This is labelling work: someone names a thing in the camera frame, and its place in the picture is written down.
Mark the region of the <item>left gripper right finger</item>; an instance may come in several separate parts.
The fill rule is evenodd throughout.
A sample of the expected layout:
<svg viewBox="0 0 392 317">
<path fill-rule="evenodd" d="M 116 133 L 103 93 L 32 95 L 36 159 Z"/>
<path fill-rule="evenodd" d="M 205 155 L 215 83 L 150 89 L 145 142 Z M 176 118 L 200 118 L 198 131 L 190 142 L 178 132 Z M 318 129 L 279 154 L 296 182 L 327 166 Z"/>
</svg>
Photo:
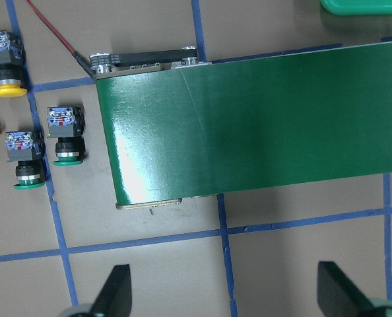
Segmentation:
<svg viewBox="0 0 392 317">
<path fill-rule="evenodd" d="M 374 304 L 331 261 L 317 265 L 317 303 L 324 316 L 366 316 Z"/>
</svg>

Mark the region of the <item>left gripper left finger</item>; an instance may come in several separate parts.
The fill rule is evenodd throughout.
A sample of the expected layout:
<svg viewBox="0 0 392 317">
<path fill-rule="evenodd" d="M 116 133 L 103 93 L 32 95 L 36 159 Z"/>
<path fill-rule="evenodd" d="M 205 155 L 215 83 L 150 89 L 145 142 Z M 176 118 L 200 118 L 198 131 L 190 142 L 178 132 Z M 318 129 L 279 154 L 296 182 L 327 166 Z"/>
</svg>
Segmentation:
<svg viewBox="0 0 392 317">
<path fill-rule="evenodd" d="M 129 264 L 115 265 L 90 309 L 91 316 L 130 316 L 132 309 Z"/>
</svg>

